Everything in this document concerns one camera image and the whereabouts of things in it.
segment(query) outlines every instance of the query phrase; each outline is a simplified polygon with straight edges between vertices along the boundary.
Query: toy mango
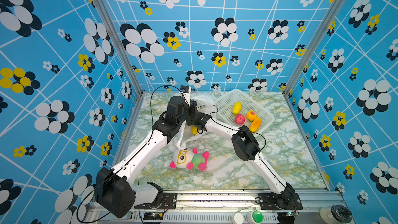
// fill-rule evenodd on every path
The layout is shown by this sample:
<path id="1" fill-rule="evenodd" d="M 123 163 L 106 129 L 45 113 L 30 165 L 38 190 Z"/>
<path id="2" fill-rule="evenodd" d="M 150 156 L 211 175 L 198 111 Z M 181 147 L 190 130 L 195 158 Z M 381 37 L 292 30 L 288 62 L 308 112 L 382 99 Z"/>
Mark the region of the toy mango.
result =
<path id="1" fill-rule="evenodd" d="M 192 126 L 192 134 L 193 135 L 198 134 L 198 129 L 196 128 L 196 126 Z"/>
<path id="2" fill-rule="evenodd" d="M 245 116 L 243 116 L 242 114 L 238 114 L 235 118 L 235 123 L 237 124 L 244 124 L 245 123 Z"/>
<path id="3" fill-rule="evenodd" d="M 256 118 L 254 119 L 253 123 L 252 123 L 251 126 L 250 126 L 250 131 L 251 131 L 251 132 L 256 132 L 257 129 L 260 127 L 260 125 L 261 125 L 262 122 L 263 122 L 263 121 L 262 121 L 259 117 L 256 117 Z"/>
<path id="4" fill-rule="evenodd" d="M 234 115 L 238 115 L 238 113 L 242 110 L 242 103 L 240 101 L 236 102 L 233 109 L 232 113 Z"/>
<path id="5" fill-rule="evenodd" d="M 255 113 L 252 110 L 248 111 L 246 114 L 246 119 L 248 119 L 250 121 L 253 121 L 256 117 L 257 117 L 257 113 Z"/>

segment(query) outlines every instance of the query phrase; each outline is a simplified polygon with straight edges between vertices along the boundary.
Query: marble-pattern floor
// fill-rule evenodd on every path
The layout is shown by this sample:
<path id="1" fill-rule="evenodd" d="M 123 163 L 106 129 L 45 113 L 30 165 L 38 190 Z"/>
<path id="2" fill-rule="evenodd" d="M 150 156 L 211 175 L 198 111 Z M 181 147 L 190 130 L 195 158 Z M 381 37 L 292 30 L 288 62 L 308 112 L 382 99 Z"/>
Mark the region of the marble-pattern floor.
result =
<path id="1" fill-rule="evenodd" d="M 191 97 L 201 92 L 192 92 Z M 320 172 L 313 161 L 300 130 L 293 119 L 281 92 L 247 92 L 252 99 L 271 112 L 275 121 L 262 135 L 267 139 L 264 156 L 275 170 L 295 188 L 324 188 Z M 220 97 L 222 92 L 210 92 Z M 152 97 L 154 121 L 166 111 L 170 97 L 177 93 L 155 92 Z M 150 114 L 151 93 L 144 92 L 144 101 L 131 137 L 128 153 L 146 137 L 152 126 Z M 264 140 L 258 136 L 259 147 Z M 188 147 L 198 149 L 198 153 L 210 153 L 205 171 L 198 169 L 171 169 L 173 152 L 169 147 L 162 150 L 149 162 L 137 177 L 135 184 L 154 182 L 165 190 L 176 189 L 267 189 L 266 181 L 257 175 L 251 165 L 239 159 L 227 140 L 213 133 L 188 142 Z"/>

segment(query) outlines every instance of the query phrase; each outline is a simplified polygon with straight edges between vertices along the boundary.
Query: white robot arm segment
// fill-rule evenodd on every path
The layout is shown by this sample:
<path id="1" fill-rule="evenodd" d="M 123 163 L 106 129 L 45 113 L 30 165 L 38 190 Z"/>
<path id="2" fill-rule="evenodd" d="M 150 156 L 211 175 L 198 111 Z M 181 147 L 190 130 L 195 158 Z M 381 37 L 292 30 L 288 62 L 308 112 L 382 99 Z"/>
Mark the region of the white robot arm segment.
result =
<path id="1" fill-rule="evenodd" d="M 239 131 L 235 130 L 236 127 L 213 118 L 206 122 L 205 127 L 207 131 L 222 135 L 228 139 L 232 139 L 232 136 L 237 134 Z M 255 160 L 248 161 L 257 170 L 259 175 L 264 178 L 272 192 L 280 194 L 280 192 L 285 190 L 286 181 L 278 175 L 278 173 L 269 164 L 261 152 L 258 152 L 255 155 Z"/>

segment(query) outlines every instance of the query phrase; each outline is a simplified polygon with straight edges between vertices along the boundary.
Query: yellow toy fruit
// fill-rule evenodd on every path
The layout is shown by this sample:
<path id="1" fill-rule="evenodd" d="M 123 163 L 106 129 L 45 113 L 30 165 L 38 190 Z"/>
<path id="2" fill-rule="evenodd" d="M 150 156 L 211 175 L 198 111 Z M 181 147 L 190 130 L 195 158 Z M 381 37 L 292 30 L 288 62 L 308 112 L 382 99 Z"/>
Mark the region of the yellow toy fruit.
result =
<path id="1" fill-rule="evenodd" d="M 255 113 L 252 110 L 248 111 L 246 114 L 246 119 L 248 119 L 250 121 L 253 121 L 256 117 L 257 117 L 257 113 Z"/>
<path id="2" fill-rule="evenodd" d="M 192 126 L 192 134 L 193 135 L 198 134 L 198 128 L 196 128 L 195 126 Z"/>
<path id="3" fill-rule="evenodd" d="M 234 108 L 232 109 L 232 113 L 234 115 L 238 115 L 238 113 L 242 110 L 242 103 L 240 101 L 236 102 Z"/>
<path id="4" fill-rule="evenodd" d="M 260 127 L 260 125 L 261 125 L 262 122 L 263 122 L 263 121 L 262 121 L 259 117 L 256 117 L 256 118 L 254 119 L 253 123 L 252 123 L 251 126 L 250 126 L 250 131 L 251 131 L 251 132 L 256 132 L 257 129 Z"/>

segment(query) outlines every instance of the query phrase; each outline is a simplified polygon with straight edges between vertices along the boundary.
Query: metal plate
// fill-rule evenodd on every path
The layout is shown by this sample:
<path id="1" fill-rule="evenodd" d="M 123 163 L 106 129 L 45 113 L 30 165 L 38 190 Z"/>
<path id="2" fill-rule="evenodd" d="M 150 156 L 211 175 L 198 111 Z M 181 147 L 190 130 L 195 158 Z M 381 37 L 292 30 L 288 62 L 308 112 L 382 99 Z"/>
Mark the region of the metal plate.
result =
<path id="1" fill-rule="evenodd" d="M 163 200 L 167 200 L 170 204 L 169 206 L 165 205 Z M 176 202 L 177 202 L 177 193 L 169 193 L 169 192 L 163 192 L 163 196 L 162 196 L 162 203 L 160 204 L 160 206 L 158 208 L 151 208 L 149 207 L 149 205 L 147 203 L 141 204 L 141 205 L 137 205 L 134 206 L 134 209 L 138 209 L 138 206 L 140 207 L 140 209 L 176 209 Z"/>
<path id="2" fill-rule="evenodd" d="M 260 197 L 261 200 L 263 200 L 263 202 L 260 203 L 260 207 L 262 210 L 280 210 L 280 208 L 270 203 L 274 202 L 272 193 L 259 193 L 258 196 Z M 293 195 L 293 198 L 294 198 L 293 200 L 294 205 L 291 204 L 290 206 L 287 206 L 285 210 L 295 210 L 295 209 L 302 210 L 302 203 L 299 195 L 295 193 Z"/>

